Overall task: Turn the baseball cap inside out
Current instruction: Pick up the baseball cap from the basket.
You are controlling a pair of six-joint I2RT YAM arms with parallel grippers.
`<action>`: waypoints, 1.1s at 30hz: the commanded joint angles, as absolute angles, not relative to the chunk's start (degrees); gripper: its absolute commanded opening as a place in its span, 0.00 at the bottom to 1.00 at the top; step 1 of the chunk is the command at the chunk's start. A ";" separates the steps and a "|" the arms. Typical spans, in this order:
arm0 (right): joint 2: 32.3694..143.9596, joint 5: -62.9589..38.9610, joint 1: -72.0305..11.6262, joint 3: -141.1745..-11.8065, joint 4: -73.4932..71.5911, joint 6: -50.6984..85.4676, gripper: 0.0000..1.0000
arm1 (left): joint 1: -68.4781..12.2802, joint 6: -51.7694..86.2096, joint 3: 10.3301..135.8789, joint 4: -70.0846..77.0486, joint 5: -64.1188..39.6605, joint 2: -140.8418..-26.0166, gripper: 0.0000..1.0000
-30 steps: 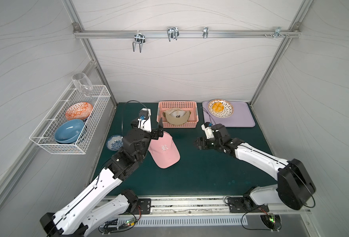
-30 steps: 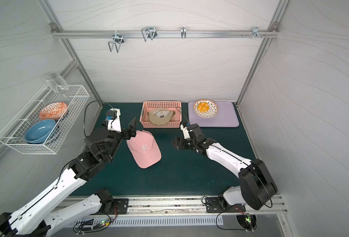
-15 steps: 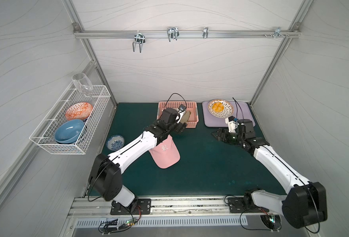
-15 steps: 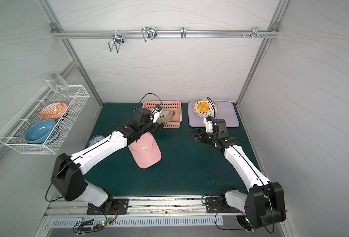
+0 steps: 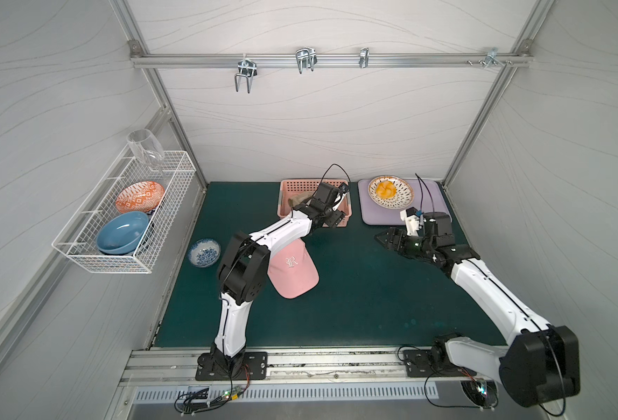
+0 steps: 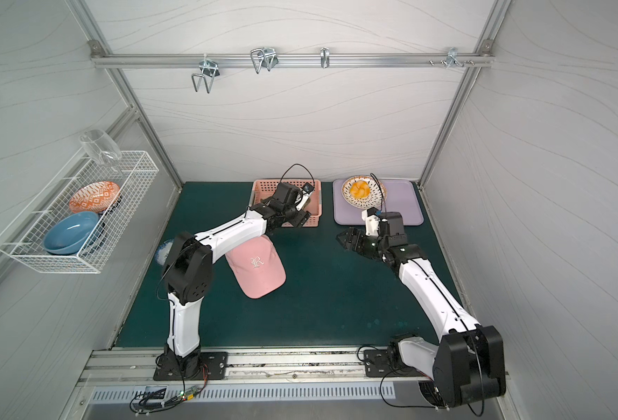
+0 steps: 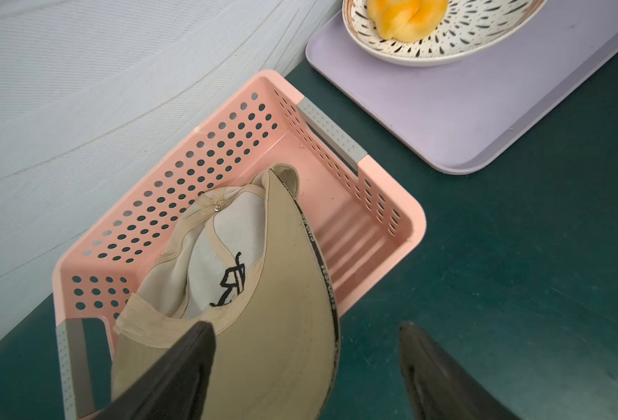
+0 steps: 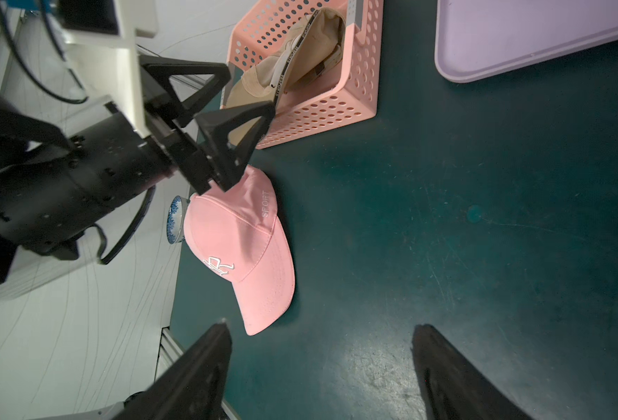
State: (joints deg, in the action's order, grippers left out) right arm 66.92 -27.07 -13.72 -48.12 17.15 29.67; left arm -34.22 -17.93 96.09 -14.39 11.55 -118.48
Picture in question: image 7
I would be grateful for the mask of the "beige baseball cap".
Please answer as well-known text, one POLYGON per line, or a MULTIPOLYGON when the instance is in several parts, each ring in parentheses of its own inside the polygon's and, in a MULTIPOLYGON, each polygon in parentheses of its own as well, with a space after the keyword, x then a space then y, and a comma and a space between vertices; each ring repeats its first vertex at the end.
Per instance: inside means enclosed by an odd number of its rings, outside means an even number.
POLYGON ((276 164, 200 196, 119 315, 111 403, 198 322, 216 352, 199 419, 315 419, 335 382, 340 324, 300 177, 276 164))

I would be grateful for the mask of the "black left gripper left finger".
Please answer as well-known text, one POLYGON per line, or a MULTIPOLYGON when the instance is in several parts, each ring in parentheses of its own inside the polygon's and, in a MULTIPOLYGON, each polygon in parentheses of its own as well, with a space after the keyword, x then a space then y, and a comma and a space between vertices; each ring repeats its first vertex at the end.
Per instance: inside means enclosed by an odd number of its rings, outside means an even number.
POLYGON ((196 323, 97 418, 201 418, 215 352, 214 327, 196 323))

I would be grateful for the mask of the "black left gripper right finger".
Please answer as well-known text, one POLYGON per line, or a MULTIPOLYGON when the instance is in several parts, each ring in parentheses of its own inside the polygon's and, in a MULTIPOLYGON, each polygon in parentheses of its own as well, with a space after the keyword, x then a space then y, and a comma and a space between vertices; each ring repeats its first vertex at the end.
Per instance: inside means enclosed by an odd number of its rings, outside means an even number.
POLYGON ((400 368, 417 419, 517 419, 424 328, 399 328, 400 368))

